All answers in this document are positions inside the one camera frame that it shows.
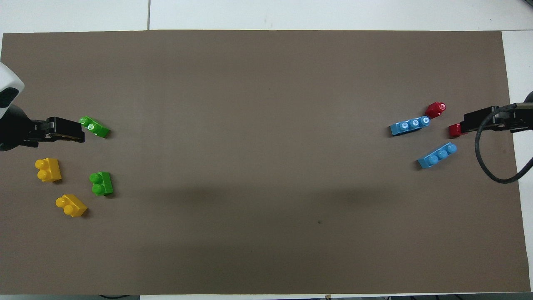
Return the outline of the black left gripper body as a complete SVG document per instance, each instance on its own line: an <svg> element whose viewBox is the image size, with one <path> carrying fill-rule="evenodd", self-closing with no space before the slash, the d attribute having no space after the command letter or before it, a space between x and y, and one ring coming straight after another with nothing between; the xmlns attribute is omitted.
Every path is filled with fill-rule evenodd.
<svg viewBox="0 0 533 300"><path fill-rule="evenodd" d="M40 142L47 142L46 132L41 128L44 122L30 119L21 108L11 105L0 120L0 150L17 146L37 148Z"/></svg>

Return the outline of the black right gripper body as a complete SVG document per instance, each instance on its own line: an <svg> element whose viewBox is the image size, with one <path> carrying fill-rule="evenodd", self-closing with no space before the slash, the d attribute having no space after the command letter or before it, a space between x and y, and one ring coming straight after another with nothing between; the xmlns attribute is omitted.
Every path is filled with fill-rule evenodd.
<svg viewBox="0 0 533 300"><path fill-rule="evenodd" d="M501 107L499 118L503 120L504 130L512 133L532 130L533 104L509 104Z"/></svg>

